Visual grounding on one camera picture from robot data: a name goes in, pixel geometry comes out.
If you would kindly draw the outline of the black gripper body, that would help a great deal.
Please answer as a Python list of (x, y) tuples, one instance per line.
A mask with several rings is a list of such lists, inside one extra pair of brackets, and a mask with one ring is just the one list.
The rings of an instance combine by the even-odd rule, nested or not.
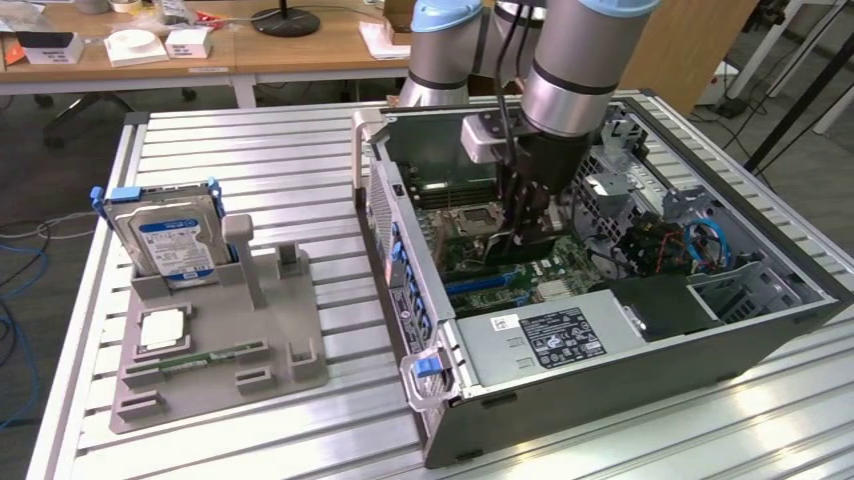
[(589, 158), (593, 135), (562, 137), (535, 133), (515, 137), (515, 156), (502, 141), (497, 146), (499, 192), (507, 194), (511, 178), (518, 184), (537, 183), (550, 194), (560, 194), (577, 176), (582, 162)]

